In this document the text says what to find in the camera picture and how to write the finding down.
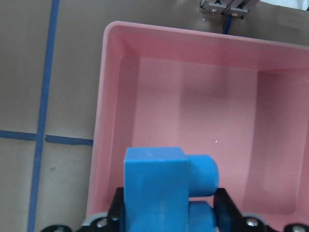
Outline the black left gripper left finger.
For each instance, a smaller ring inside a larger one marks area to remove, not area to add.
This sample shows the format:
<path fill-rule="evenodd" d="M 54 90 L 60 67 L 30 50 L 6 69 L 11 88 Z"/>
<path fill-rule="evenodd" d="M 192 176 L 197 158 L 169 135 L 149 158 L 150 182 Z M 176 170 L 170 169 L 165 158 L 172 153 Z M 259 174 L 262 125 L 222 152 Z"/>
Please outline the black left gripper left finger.
<path fill-rule="evenodd" d="M 125 229 L 125 204 L 123 187 L 117 188 L 114 193 L 114 197 L 108 211 L 108 218 L 112 221 L 112 225 L 115 230 Z"/>

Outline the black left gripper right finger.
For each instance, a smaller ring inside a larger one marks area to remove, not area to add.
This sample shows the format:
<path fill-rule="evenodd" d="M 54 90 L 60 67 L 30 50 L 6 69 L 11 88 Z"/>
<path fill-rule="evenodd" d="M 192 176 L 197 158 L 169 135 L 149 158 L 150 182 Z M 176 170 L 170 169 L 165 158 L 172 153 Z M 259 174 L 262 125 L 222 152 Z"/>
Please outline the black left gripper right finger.
<path fill-rule="evenodd" d="M 213 198 L 213 210 L 220 232 L 240 232 L 242 214 L 224 188 L 218 188 Z"/>

